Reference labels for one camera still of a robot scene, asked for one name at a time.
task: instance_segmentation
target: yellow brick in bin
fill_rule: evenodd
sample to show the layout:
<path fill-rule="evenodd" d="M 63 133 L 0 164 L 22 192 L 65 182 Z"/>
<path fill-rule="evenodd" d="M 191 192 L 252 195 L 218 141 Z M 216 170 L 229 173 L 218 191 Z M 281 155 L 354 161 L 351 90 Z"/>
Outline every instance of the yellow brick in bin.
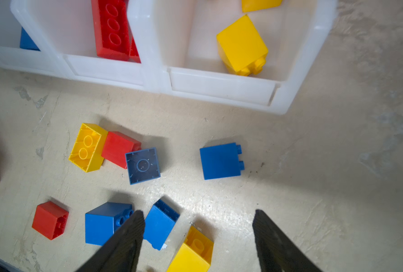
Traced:
<path fill-rule="evenodd" d="M 191 226 L 167 272 L 206 272 L 210 267 L 213 250 L 214 243 Z"/>
<path fill-rule="evenodd" d="M 242 0 L 242 12 L 278 7 L 281 2 L 282 0 Z"/>
<path fill-rule="evenodd" d="M 245 15 L 217 35 L 218 53 L 230 73 L 258 74 L 266 63 L 268 48 Z"/>
<path fill-rule="evenodd" d="M 85 172 L 99 170 L 108 132 L 96 124 L 82 124 L 68 160 Z"/>

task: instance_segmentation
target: blue toy brick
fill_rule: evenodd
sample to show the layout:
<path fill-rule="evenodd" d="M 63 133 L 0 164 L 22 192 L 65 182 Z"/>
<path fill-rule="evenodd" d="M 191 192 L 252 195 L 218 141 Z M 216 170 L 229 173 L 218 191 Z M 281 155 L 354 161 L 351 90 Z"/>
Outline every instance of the blue toy brick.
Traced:
<path fill-rule="evenodd" d="M 146 217 L 144 239 L 150 242 L 153 248 L 161 250 L 179 216 L 175 210 L 159 199 Z"/>
<path fill-rule="evenodd" d="M 242 149 L 236 143 L 200 148 L 204 179 L 240 176 L 245 167 L 239 154 Z"/>
<path fill-rule="evenodd" d="M 104 245 L 133 213 L 131 204 L 107 202 L 85 214 L 85 242 Z"/>
<path fill-rule="evenodd" d="M 130 184 L 161 177 L 156 148 L 126 153 Z"/>
<path fill-rule="evenodd" d="M 22 34 L 20 36 L 20 48 L 40 51 L 40 49 L 38 49 L 35 42 L 31 39 L 28 33 L 26 33 L 23 27 L 22 27 Z"/>

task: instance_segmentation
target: beige tabletop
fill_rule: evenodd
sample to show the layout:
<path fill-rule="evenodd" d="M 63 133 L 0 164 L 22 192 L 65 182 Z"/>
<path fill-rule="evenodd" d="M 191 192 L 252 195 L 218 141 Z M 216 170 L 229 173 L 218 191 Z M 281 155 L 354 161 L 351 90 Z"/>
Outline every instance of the beige tabletop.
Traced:
<path fill-rule="evenodd" d="M 84 214 L 144 211 L 166 197 L 180 218 L 138 271 L 164 272 L 191 224 L 215 243 L 210 272 L 259 271 L 251 227 L 263 209 L 323 271 L 403 271 L 403 0 L 340 0 L 339 18 L 284 116 L 0 69 L 0 258 L 73 271 L 99 248 Z M 81 123 L 156 147 L 161 178 L 129 185 L 105 161 L 68 161 Z M 199 148 L 237 142 L 240 177 L 205 181 Z M 31 228 L 38 204 L 70 212 L 62 236 Z"/>

